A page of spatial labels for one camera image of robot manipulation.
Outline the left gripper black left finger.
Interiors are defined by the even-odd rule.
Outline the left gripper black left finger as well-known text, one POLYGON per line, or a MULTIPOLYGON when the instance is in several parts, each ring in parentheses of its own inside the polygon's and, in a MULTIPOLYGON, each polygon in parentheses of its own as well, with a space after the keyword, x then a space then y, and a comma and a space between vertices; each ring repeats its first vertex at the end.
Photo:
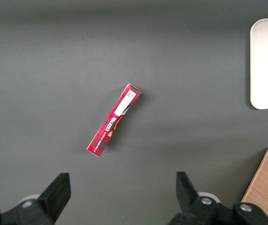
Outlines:
POLYGON ((1 213, 0 225, 54 225, 71 197, 69 173, 60 173, 40 194, 1 213))

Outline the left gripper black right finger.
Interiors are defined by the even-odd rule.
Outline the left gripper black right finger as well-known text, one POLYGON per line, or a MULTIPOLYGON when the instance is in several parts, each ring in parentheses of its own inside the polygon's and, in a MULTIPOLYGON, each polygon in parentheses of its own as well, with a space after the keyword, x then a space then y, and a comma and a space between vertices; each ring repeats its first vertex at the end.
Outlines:
POLYGON ((268 225, 267 214, 252 203, 227 208, 210 196, 201 196, 185 172, 176 173, 176 197, 181 212, 170 225, 268 225))

